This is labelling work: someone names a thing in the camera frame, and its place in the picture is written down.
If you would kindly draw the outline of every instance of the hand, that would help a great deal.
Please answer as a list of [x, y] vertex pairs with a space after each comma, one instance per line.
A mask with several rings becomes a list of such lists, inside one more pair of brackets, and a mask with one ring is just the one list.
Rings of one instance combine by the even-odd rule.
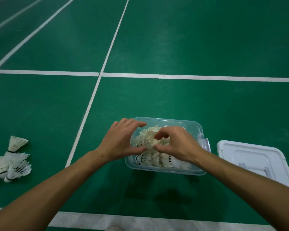
[[153, 147], [158, 152], [173, 155], [179, 160], [194, 163], [197, 154], [205, 151], [183, 127], [163, 127], [154, 136], [157, 140], [163, 137], [170, 137], [170, 144], [168, 146], [156, 144]]
[[132, 147], [131, 135], [137, 129], [137, 127], [144, 127], [147, 124], [145, 122], [136, 121], [134, 119], [123, 118], [121, 121], [115, 121], [99, 147], [96, 149], [107, 162], [128, 155], [140, 155], [146, 147]]

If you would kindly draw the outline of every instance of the skin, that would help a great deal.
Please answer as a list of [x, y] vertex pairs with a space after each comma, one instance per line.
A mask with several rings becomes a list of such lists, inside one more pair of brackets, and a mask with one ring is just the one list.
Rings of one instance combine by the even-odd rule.
[[[75, 163], [46, 179], [0, 210], [0, 230], [44, 230], [67, 199], [104, 164], [128, 155], [139, 155], [145, 147], [132, 147], [137, 127], [146, 123], [133, 119], [114, 122], [100, 146]], [[155, 145], [163, 153], [188, 161], [216, 177], [234, 191], [276, 230], [289, 230], [289, 187], [235, 166], [202, 149], [181, 127], [164, 127], [155, 139], [170, 137], [170, 145]]]

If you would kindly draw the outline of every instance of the finger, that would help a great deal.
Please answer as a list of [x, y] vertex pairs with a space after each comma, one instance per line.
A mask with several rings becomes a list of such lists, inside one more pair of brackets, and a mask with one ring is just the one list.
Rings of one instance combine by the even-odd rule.
[[134, 120], [134, 122], [132, 122], [132, 123], [128, 126], [128, 131], [129, 131], [130, 133], [133, 133], [133, 132], [137, 129], [137, 127], [144, 127], [144, 126], [146, 126], [146, 125], [147, 125], [146, 122], [141, 122], [141, 121], [136, 121], [136, 120]]
[[132, 124], [135, 120], [133, 118], [128, 119], [126, 122], [124, 122], [123, 126], [129, 126], [130, 124]]
[[118, 123], [119, 123], [118, 121], [115, 121], [115, 122], [111, 125], [110, 129], [116, 127], [116, 125], [117, 125]]
[[169, 145], [163, 146], [160, 144], [155, 144], [155, 145], [153, 145], [153, 148], [160, 153], [167, 153], [168, 155], [171, 155], [173, 153], [173, 148]]
[[127, 118], [122, 118], [119, 123], [117, 124], [117, 126], [121, 126], [123, 123], [125, 123], [127, 121]]
[[147, 150], [146, 147], [130, 147], [126, 151], [127, 155], [140, 155], [143, 151]]
[[166, 126], [166, 127], [162, 127], [160, 128], [160, 130], [155, 134], [154, 138], [156, 140], [161, 140], [162, 137], [168, 138], [170, 136], [170, 133], [172, 132], [172, 128], [171, 126]]

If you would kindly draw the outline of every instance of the clear plastic box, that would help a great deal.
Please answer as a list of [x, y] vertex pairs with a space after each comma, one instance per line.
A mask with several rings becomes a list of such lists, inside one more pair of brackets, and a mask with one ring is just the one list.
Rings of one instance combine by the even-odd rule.
[[[143, 128], [138, 127], [134, 131], [133, 135], [131, 136], [132, 139], [138, 136], [139, 132], [142, 131], [143, 129], [154, 127], [156, 125], [161, 126], [161, 127], [181, 126], [181, 127], [184, 127], [194, 137], [194, 139], [197, 140], [197, 142], [203, 149], [211, 152], [209, 141], [208, 139], [204, 138], [202, 127], [197, 122], [174, 120], [174, 119], [146, 118], [146, 117], [136, 117], [134, 119], [138, 121], [144, 121], [147, 123], [147, 125]], [[128, 167], [132, 169], [140, 169], [140, 170], [146, 170], [146, 171], [168, 172], [168, 173], [178, 173], [178, 174], [198, 175], [198, 176], [206, 174], [205, 171], [203, 171], [202, 169], [198, 168], [196, 165], [193, 165], [193, 164], [190, 170], [138, 165], [135, 163], [134, 155], [125, 157], [125, 163]]]

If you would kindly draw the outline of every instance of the white court line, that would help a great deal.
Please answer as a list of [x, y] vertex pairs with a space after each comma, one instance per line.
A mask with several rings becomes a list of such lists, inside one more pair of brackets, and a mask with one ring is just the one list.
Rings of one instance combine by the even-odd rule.
[[36, 0], [35, 2], [31, 3], [30, 5], [28, 5], [27, 7], [23, 8], [21, 11], [17, 12], [15, 15], [12, 15], [11, 17], [9, 17], [8, 19], [4, 20], [2, 23], [0, 23], [0, 28], [3, 27], [5, 24], [7, 24], [8, 22], [12, 21], [13, 19], [15, 19], [18, 15], [22, 14], [23, 12], [25, 12], [27, 9], [30, 9], [32, 6], [36, 5], [37, 3], [39, 3], [41, 0]]
[[48, 70], [15, 70], [0, 69], [0, 73], [8, 74], [39, 74], [39, 75], [70, 75], [70, 76], [93, 76], [97, 77], [99, 72], [77, 72], [77, 71], [48, 71]]
[[34, 32], [32, 32], [30, 35], [28, 35], [25, 39], [23, 39], [22, 42], [20, 42], [18, 45], [16, 45], [8, 54], [4, 56], [0, 60], [0, 66], [2, 66], [21, 46], [23, 46], [24, 43], [26, 43], [28, 40], [31, 39], [36, 33], [38, 33], [47, 23], [49, 23], [57, 14], [61, 12], [65, 7], [67, 7], [73, 0], [69, 0], [67, 3], [65, 3], [60, 9], [58, 9], [52, 16], [50, 16], [49, 19], [47, 19], [41, 26], [39, 26]]
[[[14, 69], [0, 69], [0, 73], [71, 75], [71, 76], [93, 76], [93, 77], [97, 77], [100, 74], [98, 72], [14, 70]], [[277, 77], [277, 78], [275, 77], [238, 77], [238, 76], [170, 75], [170, 74], [149, 74], [149, 73], [104, 73], [104, 72], [102, 76], [103, 77], [120, 77], [120, 78], [159, 78], [159, 79], [191, 79], [191, 80], [220, 80], [220, 81], [289, 82], [289, 78], [280, 78], [280, 77]]]
[[254, 82], [289, 82], [289, 78], [274, 78], [274, 77], [169, 75], [169, 74], [148, 74], [148, 73], [103, 73], [103, 77], [193, 79], [193, 80], [221, 80], [221, 81], [254, 81]]
[[103, 73], [104, 73], [104, 69], [105, 69], [105, 66], [106, 66], [106, 63], [107, 63], [107, 60], [108, 60], [108, 57], [109, 57], [110, 51], [111, 51], [111, 49], [112, 49], [113, 43], [115, 42], [115, 39], [116, 39], [117, 33], [118, 33], [118, 31], [119, 31], [119, 27], [120, 27], [120, 25], [121, 25], [121, 22], [122, 22], [122, 19], [123, 19], [123, 16], [124, 16], [124, 13], [125, 13], [125, 10], [126, 10], [126, 7], [127, 7], [127, 4], [128, 4], [128, 1], [129, 1], [129, 0], [126, 1], [126, 4], [125, 4], [125, 7], [124, 7], [124, 10], [123, 10], [122, 16], [121, 16], [120, 21], [119, 21], [119, 23], [118, 23], [118, 26], [117, 26], [116, 32], [115, 32], [115, 34], [114, 34], [114, 36], [113, 36], [113, 38], [112, 38], [112, 41], [111, 41], [110, 47], [109, 47], [109, 49], [108, 49], [108, 53], [107, 53], [107, 55], [106, 55], [106, 58], [105, 58], [104, 64], [103, 64], [103, 66], [102, 66], [102, 69], [101, 69], [100, 75], [99, 75], [99, 77], [98, 77], [98, 79], [97, 79], [97, 81], [96, 81], [96, 85], [95, 85], [95, 87], [94, 87], [94, 90], [93, 90], [93, 93], [92, 93], [91, 99], [90, 99], [90, 101], [89, 101], [89, 104], [88, 104], [87, 110], [86, 110], [85, 115], [84, 115], [84, 117], [83, 117], [83, 120], [82, 120], [82, 122], [81, 122], [81, 124], [80, 124], [80, 128], [79, 128], [79, 130], [78, 130], [78, 133], [77, 133], [76, 139], [75, 139], [75, 141], [74, 141], [74, 144], [73, 144], [72, 150], [70, 151], [70, 155], [69, 155], [69, 157], [68, 157], [68, 159], [67, 159], [67, 162], [66, 162], [65, 167], [68, 167], [68, 166], [70, 165], [70, 163], [72, 162], [72, 159], [73, 159], [73, 156], [74, 156], [74, 153], [75, 153], [75, 150], [76, 150], [76, 147], [77, 147], [78, 141], [79, 141], [80, 136], [81, 136], [81, 132], [83, 131], [83, 127], [85, 126], [85, 123], [86, 123], [87, 117], [88, 117], [88, 115], [89, 115], [89, 111], [90, 111], [90, 109], [91, 109], [91, 105], [92, 105], [92, 103], [93, 103], [93, 99], [94, 99], [94, 97], [95, 97], [95, 94], [96, 94], [97, 88], [98, 88], [98, 86], [99, 86], [99, 84], [100, 84], [101, 77], [102, 77], [102, 75], [103, 75]]
[[74, 229], [105, 230], [111, 225], [120, 225], [124, 230], [141, 231], [274, 231], [270, 225], [252, 225], [213, 221], [190, 221], [151, 217], [132, 217], [104, 214], [58, 212], [48, 226]]

